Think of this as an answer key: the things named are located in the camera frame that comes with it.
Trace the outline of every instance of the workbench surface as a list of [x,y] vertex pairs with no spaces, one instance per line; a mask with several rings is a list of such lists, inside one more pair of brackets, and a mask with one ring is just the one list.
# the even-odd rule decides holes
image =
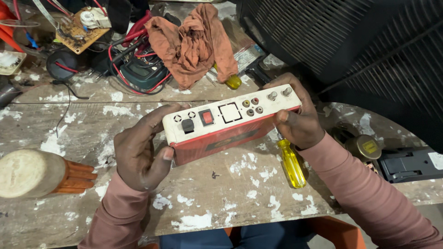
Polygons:
[[[269,60],[275,66],[275,60]],[[78,96],[68,106],[65,86],[40,86],[0,110],[0,157],[14,150],[35,148],[95,167],[95,186],[81,195],[50,195],[25,200],[0,199],[0,248],[53,248],[77,245],[88,232],[95,209],[115,172],[113,137],[143,115],[171,101],[203,105],[258,90],[247,77],[238,90],[214,86],[205,78],[180,92],[171,80],[154,96],[137,96],[115,79],[80,73],[71,82]],[[51,78],[43,66],[26,68],[13,83],[39,84]],[[374,136],[382,146],[423,146],[413,134],[375,113],[354,106],[317,106],[325,129],[349,125]],[[309,164],[307,185],[292,189],[285,178],[275,134],[175,167],[152,193],[144,236],[339,214],[339,204]],[[157,151],[166,146],[164,133],[154,139]],[[394,186],[414,205],[443,202],[443,180]]]

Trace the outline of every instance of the screwdriver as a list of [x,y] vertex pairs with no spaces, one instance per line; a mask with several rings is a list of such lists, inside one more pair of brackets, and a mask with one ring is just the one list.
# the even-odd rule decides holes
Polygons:
[[225,84],[230,86],[232,89],[238,89],[241,86],[241,79],[236,74],[233,74],[227,81],[225,81]]
[[295,156],[295,152],[289,147],[291,142],[283,137],[280,131],[277,129],[277,137],[279,141],[277,145],[281,148],[282,158],[283,158],[283,169],[286,171],[289,180],[291,181],[294,188],[302,188],[306,186],[306,180],[303,176],[300,164]]

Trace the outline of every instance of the hand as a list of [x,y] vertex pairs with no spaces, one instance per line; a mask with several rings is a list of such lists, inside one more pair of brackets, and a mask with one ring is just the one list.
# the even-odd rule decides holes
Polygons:
[[297,149],[307,149],[318,144],[325,136],[324,130],[319,123],[319,117],[306,89],[300,81],[291,73],[285,73],[275,80],[263,86],[268,89],[284,84],[291,85],[295,94],[302,102],[298,113],[280,110],[277,112],[277,121],[280,123],[277,128]]
[[152,139],[163,131],[165,115],[189,108],[179,104],[161,106],[114,137],[117,172],[130,188],[152,191],[168,175],[174,149],[166,146],[154,159]]

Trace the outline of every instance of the black switch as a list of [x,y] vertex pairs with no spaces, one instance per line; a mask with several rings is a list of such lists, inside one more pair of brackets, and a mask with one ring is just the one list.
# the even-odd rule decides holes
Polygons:
[[190,118],[185,119],[182,121],[182,127],[185,134],[191,133],[194,131],[194,122]]

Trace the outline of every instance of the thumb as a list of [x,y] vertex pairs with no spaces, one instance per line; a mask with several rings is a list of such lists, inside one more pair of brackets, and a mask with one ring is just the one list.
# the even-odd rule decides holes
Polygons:
[[152,162],[151,168],[144,176],[144,186],[147,191],[152,191],[160,184],[171,170],[174,149],[166,146],[162,148]]
[[295,112],[289,112],[287,110],[280,110],[277,112],[277,121],[287,126],[297,126],[299,119],[300,115]]

